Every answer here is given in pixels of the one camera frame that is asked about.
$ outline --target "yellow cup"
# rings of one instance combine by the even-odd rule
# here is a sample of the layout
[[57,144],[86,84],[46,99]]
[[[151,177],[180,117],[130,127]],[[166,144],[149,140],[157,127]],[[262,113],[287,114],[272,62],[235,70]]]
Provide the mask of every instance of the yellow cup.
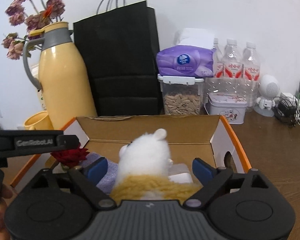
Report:
[[23,126],[26,130],[54,130],[47,111],[42,111],[28,118]]

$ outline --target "black paper bag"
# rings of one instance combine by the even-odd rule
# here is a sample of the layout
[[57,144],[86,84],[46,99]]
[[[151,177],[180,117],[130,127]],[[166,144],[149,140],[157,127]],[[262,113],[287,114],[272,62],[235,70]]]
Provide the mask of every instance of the black paper bag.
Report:
[[146,1],[74,23],[98,115],[153,115],[162,109],[153,8]]

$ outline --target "cardboard box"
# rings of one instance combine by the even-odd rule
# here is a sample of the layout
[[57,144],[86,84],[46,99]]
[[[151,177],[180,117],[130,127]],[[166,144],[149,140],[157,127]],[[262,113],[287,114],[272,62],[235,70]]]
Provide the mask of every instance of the cardboard box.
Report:
[[[191,170],[194,158],[213,167],[225,166],[232,156],[237,172],[247,172],[249,160],[231,126],[219,115],[156,115],[118,117],[77,117],[65,127],[65,134],[76,134],[82,147],[113,162],[119,150],[144,133],[167,130],[173,162],[185,163]],[[34,155],[11,182],[20,191],[47,162],[50,154]]]

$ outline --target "metal screw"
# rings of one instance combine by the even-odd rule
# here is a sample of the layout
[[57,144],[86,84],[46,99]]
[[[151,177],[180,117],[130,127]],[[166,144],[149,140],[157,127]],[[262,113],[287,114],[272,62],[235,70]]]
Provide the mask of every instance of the metal screw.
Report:
[[114,202],[111,199],[102,199],[99,201],[99,206],[103,208],[109,208],[114,206]]
[[77,170],[77,171],[81,171],[82,170],[82,166],[79,166],[79,165],[78,166],[74,166],[74,169]]
[[201,206],[201,201],[199,199],[193,198],[193,199],[188,199],[185,204],[187,207],[195,208]]

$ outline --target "thermos handle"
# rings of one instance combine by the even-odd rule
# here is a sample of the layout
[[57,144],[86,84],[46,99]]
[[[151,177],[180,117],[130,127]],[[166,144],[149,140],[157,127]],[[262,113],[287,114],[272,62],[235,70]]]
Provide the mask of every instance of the thermos handle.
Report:
[[39,80],[32,75],[30,71],[27,54],[28,54],[29,47],[42,44],[43,42],[44,42],[44,38],[39,38],[39,39],[28,41],[23,47],[23,66],[25,67],[25,71],[29,80],[38,90],[42,90],[42,85],[40,84]]

